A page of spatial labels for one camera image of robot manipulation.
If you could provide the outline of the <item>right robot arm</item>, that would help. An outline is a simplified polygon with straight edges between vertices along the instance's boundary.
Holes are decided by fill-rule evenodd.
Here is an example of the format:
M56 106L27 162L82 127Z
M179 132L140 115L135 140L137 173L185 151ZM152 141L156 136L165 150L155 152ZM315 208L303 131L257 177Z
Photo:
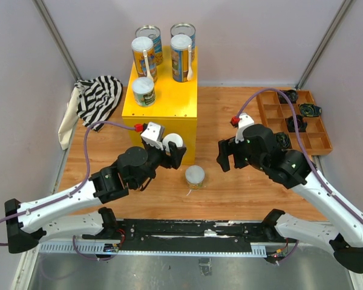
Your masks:
M217 163L229 171L252 166L273 182L291 189L313 204L331 223L314 224L285 211L273 209L263 220L263 237L300 240L330 253L346 269L363 273L363 212L346 200L302 152L282 150L271 129L253 124L236 136L218 142Z

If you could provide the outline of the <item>blue Progresso soup can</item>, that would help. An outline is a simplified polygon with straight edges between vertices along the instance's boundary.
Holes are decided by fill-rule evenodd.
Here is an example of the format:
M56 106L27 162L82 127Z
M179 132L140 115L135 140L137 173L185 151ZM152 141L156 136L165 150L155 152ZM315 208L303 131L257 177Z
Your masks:
M178 34L184 34L191 38L192 61L194 61L194 59L195 59L195 34L196 34L195 27L192 24L187 23L187 22L176 23L170 28L170 34L171 34L171 38L173 38L175 35L178 35Z
M161 65L163 63L163 49L160 29L154 25L144 25L136 29L135 36L145 36L153 41L155 62L156 65Z

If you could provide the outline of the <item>blue porridge can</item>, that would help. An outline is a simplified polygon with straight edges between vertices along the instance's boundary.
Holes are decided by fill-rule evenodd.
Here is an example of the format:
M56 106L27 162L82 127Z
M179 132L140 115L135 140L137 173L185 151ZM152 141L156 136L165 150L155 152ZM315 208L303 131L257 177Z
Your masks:
M157 64L155 61L154 43L146 36L139 36L131 43L134 64L139 77L149 77L157 81Z

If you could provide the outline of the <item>purple-label can with spoon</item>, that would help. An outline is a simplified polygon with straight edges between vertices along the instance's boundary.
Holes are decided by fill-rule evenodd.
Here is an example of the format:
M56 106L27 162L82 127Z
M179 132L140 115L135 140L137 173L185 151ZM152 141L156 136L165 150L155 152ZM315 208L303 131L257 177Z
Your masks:
M184 34L171 38L172 77L176 82L191 81L192 70L192 39Z

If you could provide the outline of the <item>yellow-green can clear lid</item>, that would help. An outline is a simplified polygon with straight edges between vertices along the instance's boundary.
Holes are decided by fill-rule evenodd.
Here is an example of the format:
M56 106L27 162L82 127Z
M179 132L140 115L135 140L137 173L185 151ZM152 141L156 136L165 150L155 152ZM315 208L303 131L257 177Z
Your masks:
M185 178L191 190L197 190L202 187L205 172L200 166L189 166L185 171Z

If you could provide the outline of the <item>small yellow white-lid can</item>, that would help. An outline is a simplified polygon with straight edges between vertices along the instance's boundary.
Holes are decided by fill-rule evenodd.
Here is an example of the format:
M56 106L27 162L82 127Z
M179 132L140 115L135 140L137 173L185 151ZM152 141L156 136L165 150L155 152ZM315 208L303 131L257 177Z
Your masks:
M169 142L173 142L177 148L181 148L184 146L183 139L179 134L176 133L167 134L167 136L163 138L162 144L168 153L171 152L169 148Z

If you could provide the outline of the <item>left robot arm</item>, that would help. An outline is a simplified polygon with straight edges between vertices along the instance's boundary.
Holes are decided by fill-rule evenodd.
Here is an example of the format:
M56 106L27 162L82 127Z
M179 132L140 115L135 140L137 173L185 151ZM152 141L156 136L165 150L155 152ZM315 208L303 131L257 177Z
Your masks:
M114 237L116 217L105 204L128 196L130 190L144 191L159 167L178 169L185 153L186 146L173 141L130 147L112 165L67 190L31 202L9 199L4 204L9 253L66 235Z

